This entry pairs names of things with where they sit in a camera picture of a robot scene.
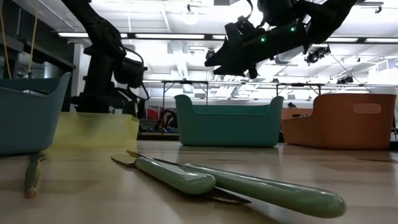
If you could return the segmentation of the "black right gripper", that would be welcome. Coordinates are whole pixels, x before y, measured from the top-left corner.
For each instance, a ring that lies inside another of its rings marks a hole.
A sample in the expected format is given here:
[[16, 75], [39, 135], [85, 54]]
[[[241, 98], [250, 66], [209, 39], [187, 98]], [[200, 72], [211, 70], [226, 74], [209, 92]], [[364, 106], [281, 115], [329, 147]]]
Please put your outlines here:
[[206, 67], [219, 66], [215, 75], [259, 75], [256, 64], [277, 54], [272, 46], [271, 32], [255, 28], [247, 19], [225, 25], [226, 42], [205, 60]]

